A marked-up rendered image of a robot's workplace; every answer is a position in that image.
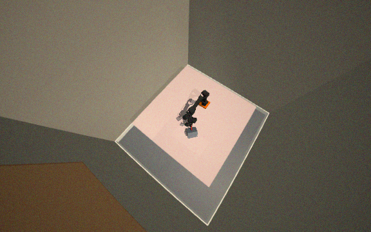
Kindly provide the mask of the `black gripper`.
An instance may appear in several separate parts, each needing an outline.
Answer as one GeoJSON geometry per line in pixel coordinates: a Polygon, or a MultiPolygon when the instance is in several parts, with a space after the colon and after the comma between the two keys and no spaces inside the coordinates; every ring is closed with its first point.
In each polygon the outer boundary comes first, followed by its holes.
{"type": "Polygon", "coordinates": [[[192,117],[189,117],[188,122],[186,122],[184,125],[189,126],[191,128],[191,126],[193,125],[193,122],[190,122],[190,119],[192,119],[192,117]]]}

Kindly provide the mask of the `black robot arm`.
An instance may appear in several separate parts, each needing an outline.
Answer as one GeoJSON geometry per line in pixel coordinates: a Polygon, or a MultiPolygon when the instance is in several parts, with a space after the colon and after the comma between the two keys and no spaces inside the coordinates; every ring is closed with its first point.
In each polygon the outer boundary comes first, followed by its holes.
{"type": "MultiPolygon", "coordinates": [[[[209,92],[206,90],[203,90],[201,94],[196,100],[196,102],[193,104],[193,106],[190,107],[186,111],[186,114],[182,117],[183,120],[187,120],[189,117],[192,117],[192,115],[195,113],[196,107],[199,105],[200,102],[202,102],[203,106],[206,106],[206,104],[208,104],[209,101],[207,100],[207,97],[209,96],[209,92]],[[203,95],[203,97],[201,96],[201,94],[203,95]]],[[[192,117],[192,119],[190,119],[190,122],[195,123],[196,121],[197,121],[197,118],[192,117]]]]}

